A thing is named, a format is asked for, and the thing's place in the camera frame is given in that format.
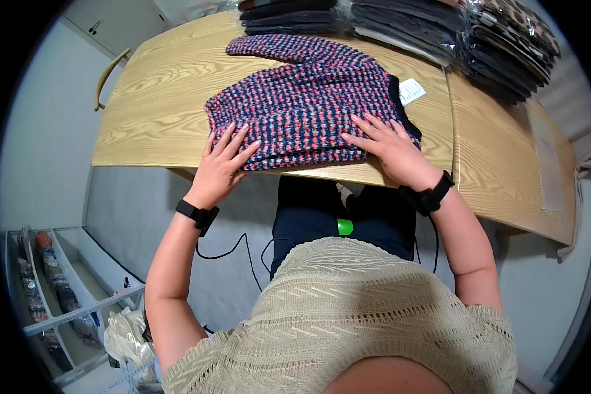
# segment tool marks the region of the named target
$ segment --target dark pants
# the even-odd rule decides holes
[[[395,189],[365,186],[344,208],[335,182],[283,176],[278,186],[278,209],[272,230],[274,260],[270,278],[289,251],[301,243],[339,236],[337,219],[352,220],[348,238],[365,241],[405,260],[413,260],[416,211]]]

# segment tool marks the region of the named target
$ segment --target finger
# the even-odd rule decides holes
[[[378,117],[376,117],[376,116],[374,116],[373,114],[368,114],[368,113],[366,112],[366,113],[365,113],[365,118],[366,118],[367,120],[369,120],[369,121],[370,121],[370,123],[372,123],[372,125],[373,125],[374,127],[376,127],[378,130],[381,130],[381,131],[383,131],[383,132],[388,132],[388,131],[389,131],[389,132],[391,132],[391,131],[392,131],[392,130],[391,130],[389,127],[388,127],[388,126],[386,126],[386,124],[385,124],[385,123],[381,122],[381,121],[379,120],[379,118],[378,118]]]
[[[245,171],[239,171],[234,175],[234,180],[232,181],[232,186],[236,186],[239,184],[239,182],[241,180],[243,180],[243,178],[245,178],[245,176],[247,176],[248,173],[246,173]]]
[[[202,159],[210,156],[210,153],[212,152],[212,143],[215,142],[215,132],[211,132],[210,135],[208,136],[208,140],[206,141],[206,146],[204,147],[204,151],[202,152]]]
[[[366,136],[370,137],[371,139],[374,139],[375,141],[377,141],[382,136],[381,131],[375,129],[374,127],[372,127],[370,125],[370,123],[364,121],[363,119],[356,116],[355,114],[350,115],[350,117],[352,118],[352,122],[354,122],[354,124],[357,125],[357,127],[361,131],[363,131]]]
[[[378,145],[379,143],[373,139],[368,138],[360,138],[356,136],[352,136],[348,133],[341,133],[341,137],[348,141],[350,144],[353,144],[356,147],[360,147],[364,151],[368,151],[370,153],[377,154],[379,151]]]
[[[243,127],[237,131],[236,135],[232,139],[232,142],[230,142],[223,150],[223,155],[225,158],[230,160],[234,157],[241,147],[241,144],[243,144],[243,139],[245,139],[245,135],[248,133],[248,130],[250,130],[250,127],[247,124],[244,124]]]
[[[234,159],[232,159],[234,166],[236,168],[243,167],[245,162],[248,161],[252,157],[252,155],[254,154],[254,152],[256,152],[258,147],[260,147],[260,139],[255,140],[252,145],[245,148],[245,150],[243,152],[237,154],[234,157]]]
[[[219,142],[217,142],[217,146],[215,146],[212,150],[213,154],[218,156],[221,154],[221,152],[223,152],[223,150],[230,142],[230,138],[232,137],[232,133],[234,132],[234,126],[236,126],[234,122],[230,123],[226,131],[224,131],[223,134],[221,134],[221,139],[219,139]]]
[[[402,124],[396,122],[394,119],[392,119],[391,122],[392,126],[394,127],[394,131],[396,131],[396,135],[398,135],[402,139],[411,140],[410,135],[407,134],[407,131],[405,131],[405,128]]]

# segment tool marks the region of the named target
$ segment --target cabinet door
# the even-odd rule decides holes
[[[77,0],[64,16],[114,55],[131,48],[131,56],[166,27],[151,0]]]

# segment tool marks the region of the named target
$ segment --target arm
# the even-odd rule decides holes
[[[237,154],[247,131],[248,127],[244,126],[227,144],[234,132],[234,124],[230,125],[212,151],[215,134],[210,135],[185,201],[200,209],[211,209],[243,179],[245,173],[238,170],[260,145],[260,141],[256,141]],[[199,232],[194,220],[176,212],[147,276],[145,311],[163,374],[175,360],[206,337],[188,305],[191,267]]]
[[[377,155],[386,174],[401,185],[420,192],[438,183],[442,170],[422,156],[399,123],[393,121],[392,130],[370,114],[366,119],[372,124],[353,115],[369,139],[349,134],[342,138]],[[455,275],[457,297],[464,305],[486,304],[503,310],[489,239],[460,193],[449,189],[432,217]]]

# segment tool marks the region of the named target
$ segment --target woman's left hand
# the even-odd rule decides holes
[[[215,140],[215,133],[211,133],[208,137],[193,186],[184,197],[186,202],[199,209],[211,209],[232,192],[246,175],[245,172],[240,171],[241,167],[260,146],[260,140],[257,140],[237,154],[250,127],[244,125],[228,144],[235,126],[234,123],[228,126],[214,149],[212,143]]]

